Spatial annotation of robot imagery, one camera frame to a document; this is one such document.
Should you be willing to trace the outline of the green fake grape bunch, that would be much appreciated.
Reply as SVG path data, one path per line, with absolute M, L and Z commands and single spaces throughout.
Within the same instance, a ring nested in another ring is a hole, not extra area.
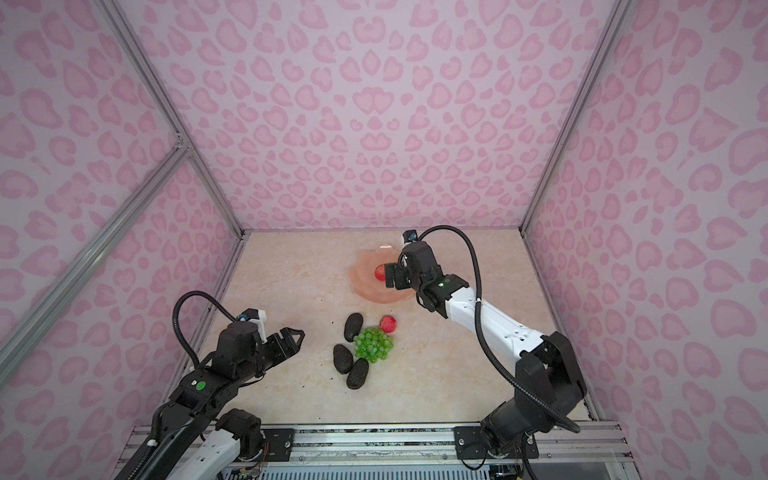
M 354 340 L 354 354 L 369 363 L 384 361 L 391 352 L 394 341 L 380 328 L 366 328 Z

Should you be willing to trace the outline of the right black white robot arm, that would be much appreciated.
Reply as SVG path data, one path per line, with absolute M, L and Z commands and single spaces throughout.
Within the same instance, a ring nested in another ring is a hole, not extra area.
M 556 427 L 581 431 L 569 414 L 584 400 L 586 386 L 565 335 L 544 334 L 486 303 L 467 281 L 443 272 L 414 230 L 404 234 L 404 248 L 385 266 L 385 276 L 388 288 L 414 291 L 423 308 L 474 333 L 492 366 L 511 382 L 514 396 L 480 421 L 489 454 L 507 456 L 529 436 Z

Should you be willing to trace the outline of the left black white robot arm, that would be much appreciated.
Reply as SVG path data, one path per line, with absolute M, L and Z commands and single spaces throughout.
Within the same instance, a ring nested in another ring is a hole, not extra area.
M 304 331 L 289 327 L 262 337 L 254 321 L 227 326 L 216 349 L 155 411 L 149 434 L 117 477 L 214 479 L 237 459 L 263 460 L 261 420 L 242 409 L 223 409 L 246 384 L 297 355 L 304 338 Z

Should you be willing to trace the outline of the dark fake avocado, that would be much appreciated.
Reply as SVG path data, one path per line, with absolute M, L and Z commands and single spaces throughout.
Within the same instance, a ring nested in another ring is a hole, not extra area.
M 348 374 L 354 365 L 354 357 L 351 351 L 342 344 L 336 344 L 333 347 L 333 365 L 338 373 Z
M 370 364 L 366 359 L 357 359 L 347 374 L 346 386 L 351 390 L 360 389 L 367 380 L 369 370 Z
M 343 336 L 347 342 L 353 342 L 360 334 L 363 322 L 363 316 L 359 312 L 352 313 L 347 317 L 343 330 Z

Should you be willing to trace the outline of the red fake apple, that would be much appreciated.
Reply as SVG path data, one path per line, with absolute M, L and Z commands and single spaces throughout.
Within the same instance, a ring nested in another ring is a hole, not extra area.
M 386 281 L 386 265 L 385 264 L 380 264 L 375 268 L 374 277 L 380 282 Z
M 383 316 L 379 322 L 379 329 L 386 334 L 394 333 L 397 326 L 397 320 L 391 315 Z

